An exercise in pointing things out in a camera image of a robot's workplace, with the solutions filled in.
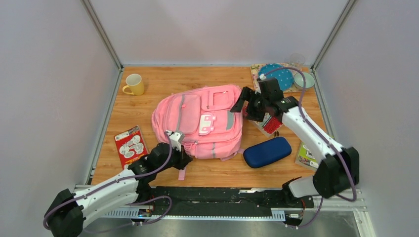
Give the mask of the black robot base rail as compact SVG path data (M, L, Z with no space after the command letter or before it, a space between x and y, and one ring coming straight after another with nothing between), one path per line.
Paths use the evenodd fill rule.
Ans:
M273 210L292 209L302 213L314 207L310 196L286 197L281 189L163 187L152 188L146 197L150 204L140 208L151 213L180 217L270 217Z

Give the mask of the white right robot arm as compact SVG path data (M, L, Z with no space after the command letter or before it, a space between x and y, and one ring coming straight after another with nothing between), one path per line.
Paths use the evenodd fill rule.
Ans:
M282 201L286 206L296 206L302 197L339 196L351 189L357 198L359 181L359 153L354 147L344 147L323 131L302 107L302 100L285 97L275 78L259 80L260 92L243 87L231 112L239 113L246 105L246 119L261 121L265 114L279 120L308 147L319 166L310 177L295 178L283 185Z

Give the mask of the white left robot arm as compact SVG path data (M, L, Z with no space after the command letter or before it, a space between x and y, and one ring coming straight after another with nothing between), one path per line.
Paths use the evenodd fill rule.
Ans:
M44 215L43 226L55 237L77 237L94 220L123 205L153 202L150 182L169 168L183 170L191 161L182 146L159 143L114 177L78 192L57 194Z

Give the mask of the pink student backpack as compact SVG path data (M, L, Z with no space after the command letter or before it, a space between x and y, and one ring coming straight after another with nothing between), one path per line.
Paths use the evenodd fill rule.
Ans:
M167 142L167 130L180 131L185 152L197 159L226 161L242 153L243 115L231 112L240 94L237 85L228 84L166 97L151 117L157 140Z

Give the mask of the red comic book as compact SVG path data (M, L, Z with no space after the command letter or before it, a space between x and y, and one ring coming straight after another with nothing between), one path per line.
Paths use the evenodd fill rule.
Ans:
M138 125L115 135L114 141L123 169L127 169L130 164L149 154Z

